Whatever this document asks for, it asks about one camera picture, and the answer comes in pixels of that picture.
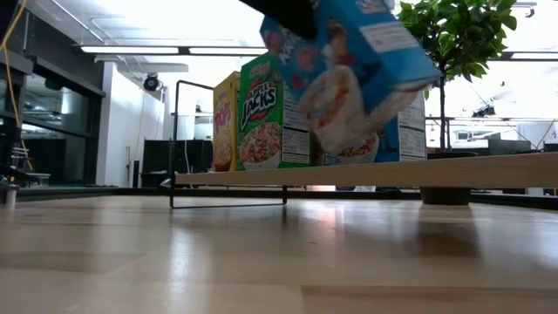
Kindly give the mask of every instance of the plant pot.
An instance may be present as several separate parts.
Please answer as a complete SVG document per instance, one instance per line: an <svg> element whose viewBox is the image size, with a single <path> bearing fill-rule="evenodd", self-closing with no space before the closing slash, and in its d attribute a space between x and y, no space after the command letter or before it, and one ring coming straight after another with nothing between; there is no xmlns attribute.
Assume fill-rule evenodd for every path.
<svg viewBox="0 0 558 314"><path fill-rule="evenodd" d="M428 154L428 160L475 157L476 153L434 153ZM429 205L467 205L471 199L471 188L420 188L420 197Z"/></svg>

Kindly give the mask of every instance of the security camera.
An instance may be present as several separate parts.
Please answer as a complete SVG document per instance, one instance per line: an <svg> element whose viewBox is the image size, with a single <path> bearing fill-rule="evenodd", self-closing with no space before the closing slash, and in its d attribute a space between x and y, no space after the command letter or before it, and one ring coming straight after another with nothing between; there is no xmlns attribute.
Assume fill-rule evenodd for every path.
<svg viewBox="0 0 558 314"><path fill-rule="evenodd" d="M147 74L147 78L143 82L143 88L149 92L157 92L159 89L163 88L163 82L161 82L158 77L158 73Z"/></svg>

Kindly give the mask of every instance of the green cereal box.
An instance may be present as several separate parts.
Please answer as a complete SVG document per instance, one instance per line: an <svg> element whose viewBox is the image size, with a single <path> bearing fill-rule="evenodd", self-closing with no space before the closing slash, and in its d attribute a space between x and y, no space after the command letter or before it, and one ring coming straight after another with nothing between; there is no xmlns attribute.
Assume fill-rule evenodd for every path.
<svg viewBox="0 0 558 314"><path fill-rule="evenodd" d="M242 67L237 125L237 171L310 165L308 124L268 53Z"/></svg>

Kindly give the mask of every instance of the wooden surface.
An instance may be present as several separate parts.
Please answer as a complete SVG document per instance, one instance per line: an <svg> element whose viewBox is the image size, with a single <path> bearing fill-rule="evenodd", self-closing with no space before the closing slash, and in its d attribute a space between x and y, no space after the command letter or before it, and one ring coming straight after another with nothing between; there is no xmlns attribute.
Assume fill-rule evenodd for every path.
<svg viewBox="0 0 558 314"><path fill-rule="evenodd" d="M558 153L182 174L178 184L547 188L558 185Z"/></svg>
<svg viewBox="0 0 558 314"><path fill-rule="evenodd" d="M265 200L177 198L177 205ZM2 314L558 313L558 212L166 197L0 209Z"/></svg>

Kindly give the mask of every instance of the fluorescent light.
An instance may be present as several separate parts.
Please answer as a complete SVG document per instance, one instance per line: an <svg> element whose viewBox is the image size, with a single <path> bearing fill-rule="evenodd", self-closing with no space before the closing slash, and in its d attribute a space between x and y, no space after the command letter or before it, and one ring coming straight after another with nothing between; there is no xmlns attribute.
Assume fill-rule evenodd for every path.
<svg viewBox="0 0 558 314"><path fill-rule="evenodd" d="M525 52L514 52L512 59L555 59L558 58L558 53L553 52L541 52L541 53L525 53Z"/></svg>
<svg viewBox="0 0 558 314"><path fill-rule="evenodd" d="M210 56L260 56L268 51L267 48L189 48L192 55L210 55Z"/></svg>
<svg viewBox="0 0 558 314"><path fill-rule="evenodd" d="M128 55L149 55L149 54L179 54L178 47L161 47L161 46L117 46L117 45L104 45L104 46L82 46L81 50L85 53L100 53L100 54L128 54Z"/></svg>

